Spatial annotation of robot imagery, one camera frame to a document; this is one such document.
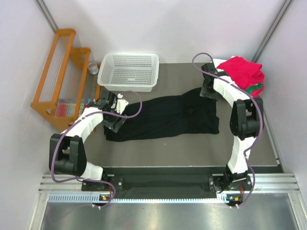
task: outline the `plastic basket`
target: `plastic basket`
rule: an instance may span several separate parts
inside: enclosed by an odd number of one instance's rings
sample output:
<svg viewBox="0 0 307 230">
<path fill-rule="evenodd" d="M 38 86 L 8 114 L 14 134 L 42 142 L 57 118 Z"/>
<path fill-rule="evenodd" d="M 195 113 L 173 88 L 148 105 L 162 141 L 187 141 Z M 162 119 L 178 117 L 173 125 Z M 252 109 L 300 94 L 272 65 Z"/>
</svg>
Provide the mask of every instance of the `plastic basket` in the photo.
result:
<svg viewBox="0 0 307 230">
<path fill-rule="evenodd" d="M 107 54 L 97 82 L 109 91 L 150 92 L 157 84 L 158 73 L 157 54 Z"/>
</svg>

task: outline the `black garment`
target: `black garment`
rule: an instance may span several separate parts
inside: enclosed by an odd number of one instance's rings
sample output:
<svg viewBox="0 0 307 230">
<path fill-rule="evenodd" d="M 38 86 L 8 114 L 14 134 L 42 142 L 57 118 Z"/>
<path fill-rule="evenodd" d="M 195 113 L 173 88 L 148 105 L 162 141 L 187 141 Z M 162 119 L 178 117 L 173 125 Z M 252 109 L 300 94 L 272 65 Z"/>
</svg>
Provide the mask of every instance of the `black garment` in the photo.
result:
<svg viewBox="0 0 307 230">
<path fill-rule="evenodd" d="M 107 127 L 107 140 L 126 141 L 174 137 L 183 133 L 219 133 L 216 100 L 200 97 L 200 88 L 181 96 L 159 97 L 143 102 L 140 114 L 127 119 L 117 133 Z M 138 112 L 140 103 L 127 106 L 124 114 Z"/>
</svg>

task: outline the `wall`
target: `wall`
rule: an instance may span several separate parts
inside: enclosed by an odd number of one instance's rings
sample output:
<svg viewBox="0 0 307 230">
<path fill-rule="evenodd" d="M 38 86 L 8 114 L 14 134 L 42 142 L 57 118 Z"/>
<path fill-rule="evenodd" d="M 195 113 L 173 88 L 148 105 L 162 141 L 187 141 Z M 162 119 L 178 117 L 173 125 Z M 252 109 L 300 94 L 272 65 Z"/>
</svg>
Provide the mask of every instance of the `wall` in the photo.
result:
<svg viewBox="0 0 307 230">
<path fill-rule="evenodd" d="M 33 0 L 1 0 L 0 229 L 26 229 L 54 130 L 30 108 L 53 32 Z"/>
<path fill-rule="evenodd" d="M 150 52 L 161 63 L 199 52 L 251 59 L 280 0 L 45 0 L 59 28 L 76 29 L 100 62 L 109 52 Z"/>
<path fill-rule="evenodd" d="M 307 203 L 307 1 L 295 0 L 259 63 L 266 75 L 263 94 L 282 160 L 294 172 Z"/>
</svg>

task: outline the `red cloth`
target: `red cloth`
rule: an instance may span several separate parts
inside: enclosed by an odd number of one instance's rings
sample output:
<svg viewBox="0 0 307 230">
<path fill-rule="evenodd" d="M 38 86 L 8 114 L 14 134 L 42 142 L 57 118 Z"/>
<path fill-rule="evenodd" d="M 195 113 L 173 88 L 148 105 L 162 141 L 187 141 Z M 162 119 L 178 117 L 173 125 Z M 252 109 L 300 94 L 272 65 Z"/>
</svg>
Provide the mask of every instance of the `red cloth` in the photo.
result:
<svg viewBox="0 0 307 230">
<path fill-rule="evenodd" d="M 231 79 L 243 90 L 252 85 L 264 82 L 261 64 L 246 61 L 242 57 L 233 57 L 221 63 L 218 69 L 223 69 Z"/>
</svg>

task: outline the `gray tabletop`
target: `gray tabletop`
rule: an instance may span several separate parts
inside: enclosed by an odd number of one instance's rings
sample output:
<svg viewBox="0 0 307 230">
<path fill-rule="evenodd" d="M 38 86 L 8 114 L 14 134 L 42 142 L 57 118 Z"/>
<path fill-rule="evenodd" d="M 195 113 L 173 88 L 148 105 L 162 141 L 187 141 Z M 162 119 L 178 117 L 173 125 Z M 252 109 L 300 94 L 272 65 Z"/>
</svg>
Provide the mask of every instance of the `gray tabletop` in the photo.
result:
<svg viewBox="0 0 307 230">
<path fill-rule="evenodd" d="M 202 86 L 202 74 L 189 63 L 160 64 L 159 79 L 151 92 L 140 93 L 143 101 L 152 98 L 181 95 Z M 134 103 L 133 93 L 125 98 Z M 103 127 L 85 142 L 88 161 L 101 166 L 225 166 L 231 156 L 233 135 L 229 128 L 231 106 L 217 102 L 220 133 L 182 134 L 177 137 L 126 142 L 106 141 Z M 257 146 L 251 151 L 252 165 L 277 165 L 267 130 L 264 129 Z"/>
</svg>

